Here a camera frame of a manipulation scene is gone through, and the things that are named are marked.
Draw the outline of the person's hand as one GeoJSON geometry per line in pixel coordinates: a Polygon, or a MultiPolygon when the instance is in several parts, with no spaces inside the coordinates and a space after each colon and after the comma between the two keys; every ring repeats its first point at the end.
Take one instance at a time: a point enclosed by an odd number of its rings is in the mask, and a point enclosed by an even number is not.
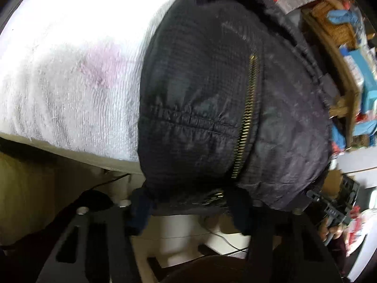
{"type": "Polygon", "coordinates": [[[333,225],[329,224],[330,218],[325,217],[320,224],[318,229],[318,236],[321,238],[322,242],[336,240],[337,238],[343,235],[343,232],[346,230],[346,225],[333,225]]]}

